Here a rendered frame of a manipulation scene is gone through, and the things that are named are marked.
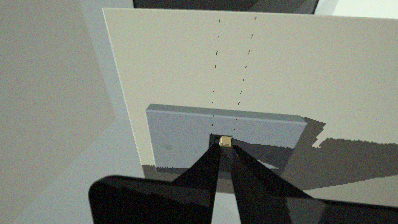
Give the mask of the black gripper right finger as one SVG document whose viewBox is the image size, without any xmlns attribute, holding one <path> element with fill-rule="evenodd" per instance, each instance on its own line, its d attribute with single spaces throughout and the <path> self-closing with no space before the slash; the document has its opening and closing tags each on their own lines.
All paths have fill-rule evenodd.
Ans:
<svg viewBox="0 0 398 224">
<path fill-rule="evenodd" d="M 398 224 L 398 206 L 314 198 L 232 145 L 241 224 Z"/>
</svg>

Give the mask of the grey panel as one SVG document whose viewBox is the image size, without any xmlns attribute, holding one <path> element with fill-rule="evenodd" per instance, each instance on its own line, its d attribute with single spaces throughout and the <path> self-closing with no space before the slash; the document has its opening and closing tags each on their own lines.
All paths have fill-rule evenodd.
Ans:
<svg viewBox="0 0 398 224">
<path fill-rule="evenodd" d="M 227 136 L 314 198 L 398 206 L 398 19 L 102 10 L 145 179 Z"/>
</svg>

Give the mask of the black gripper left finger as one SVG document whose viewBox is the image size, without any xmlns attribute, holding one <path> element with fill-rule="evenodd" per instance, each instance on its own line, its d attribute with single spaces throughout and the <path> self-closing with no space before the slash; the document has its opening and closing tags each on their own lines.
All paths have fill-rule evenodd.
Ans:
<svg viewBox="0 0 398 224">
<path fill-rule="evenodd" d="M 221 149 L 214 143 L 172 182 L 113 175 L 96 180 L 93 224 L 211 224 Z"/>
</svg>

